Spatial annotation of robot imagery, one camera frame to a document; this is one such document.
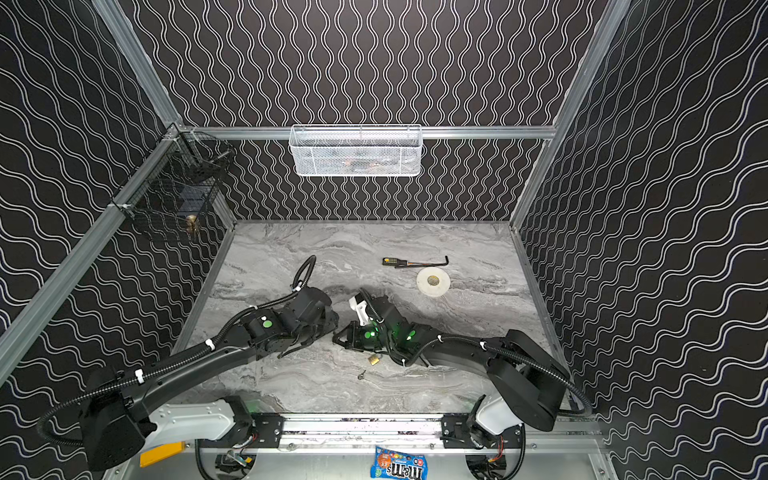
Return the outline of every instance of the black wavy patterned wallpaper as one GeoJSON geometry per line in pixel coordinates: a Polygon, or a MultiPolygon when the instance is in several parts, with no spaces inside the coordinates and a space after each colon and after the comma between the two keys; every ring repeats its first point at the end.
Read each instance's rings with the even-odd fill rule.
{"type": "Polygon", "coordinates": [[[425,141],[418,177],[301,177],[287,142],[232,142],[241,220],[509,220],[541,140],[425,141]]]}
{"type": "MultiPolygon", "coordinates": [[[[43,442],[38,417],[85,391],[100,367],[170,355],[222,239],[218,222],[188,245],[152,243],[123,225],[0,389],[0,478],[101,478],[82,449],[43,442]]],[[[79,435],[77,409],[56,426],[79,435]]]]}
{"type": "Polygon", "coordinates": [[[620,478],[768,477],[768,3],[636,0],[521,235],[620,478]]]}
{"type": "Polygon", "coordinates": [[[605,0],[121,0],[184,122],[552,124],[605,0]]]}
{"type": "Polygon", "coordinates": [[[165,132],[89,0],[0,2],[0,331],[165,132]]]}

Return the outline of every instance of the marble tabletop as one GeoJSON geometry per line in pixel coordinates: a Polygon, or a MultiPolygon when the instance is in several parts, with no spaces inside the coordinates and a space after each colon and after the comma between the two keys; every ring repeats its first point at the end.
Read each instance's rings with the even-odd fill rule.
{"type": "MultiPolygon", "coordinates": [[[[520,329],[549,350],[503,223],[241,223],[190,344],[215,334],[248,305],[285,295],[297,268],[317,255],[310,284],[325,291],[339,326],[356,319],[349,298],[361,286],[386,294],[411,321],[452,333],[503,336],[520,329]],[[440,262],[450,290],[431,298],[416,289],[419,269],[382,266],[383,257],[440,262]]],[[[177,401],[241,395],[257,411],[467,412],[489,380],[455,369],[403,368],[386,357],[371,366],[330,335],[283,359],[267,357],[225,372],[177,401]],[[358,375],[366,371],[362,380],[358,375]]]]}

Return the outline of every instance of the wire basket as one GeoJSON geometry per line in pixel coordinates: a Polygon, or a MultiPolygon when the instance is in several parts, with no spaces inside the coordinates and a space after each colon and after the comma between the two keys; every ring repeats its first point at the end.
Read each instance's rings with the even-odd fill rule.
{"type": "Polygon", "coordinates": [[[234,153],[229,142],[182,133],[130,202],[118,208],[150,240],[197,240],[215,214],[211,205],[234,153]]]}
{"type": "Polygon", "coordinates": [[[422,171],[421,125],[293,125],[296,173],[311,177],[414,177],[422,171]]]}

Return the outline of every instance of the roll of tape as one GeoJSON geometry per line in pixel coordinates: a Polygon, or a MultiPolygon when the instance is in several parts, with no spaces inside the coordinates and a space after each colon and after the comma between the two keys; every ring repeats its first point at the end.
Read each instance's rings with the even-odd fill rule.
{"type": "Polygon", "coordinates": [[[416,287],[426,296],[443,296],[451,287],[451,277],[442,268],[428,266],[416,276],[416,287]]]}

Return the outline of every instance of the candy packet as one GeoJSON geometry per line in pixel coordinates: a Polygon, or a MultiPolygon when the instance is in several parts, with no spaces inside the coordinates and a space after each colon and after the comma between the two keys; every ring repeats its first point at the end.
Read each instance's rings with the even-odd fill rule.
{"type": "Polygon", "coordinates": [[[408,455],[376,447],[371,478],[427,480],[427,459],[424,455],[408,455]]]}

